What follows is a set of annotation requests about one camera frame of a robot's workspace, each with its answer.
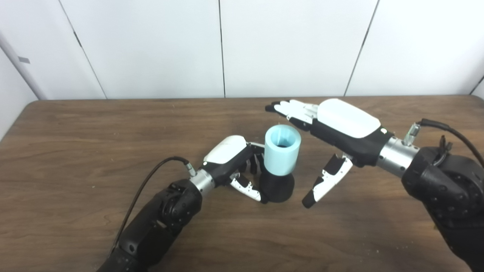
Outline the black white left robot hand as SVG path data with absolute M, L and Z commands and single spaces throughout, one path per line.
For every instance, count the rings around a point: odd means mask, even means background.
M 247 142 L 240 135 L 228 136 L 204 157 L 199 169 L 209 176 L 211 188 L 229 185 L 247 197 L 266 204 L 267 196 L 244 176 L 247 169 L 252 175 L 265 170 L 264 151 L 263 144 Z

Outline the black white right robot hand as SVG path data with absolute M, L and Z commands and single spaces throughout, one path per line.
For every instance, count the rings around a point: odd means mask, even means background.
M 299 100 L 280 100 L 265 107 L 267 112 L 285 117 L 301 131 L 336 147 L 334 154 L 303 198 L 305 208 L 320 201 L 356 166 L 375 166 L 386 143 L 394 136 L 379 119 L 340 99 L 327 99 L 319 105 Z

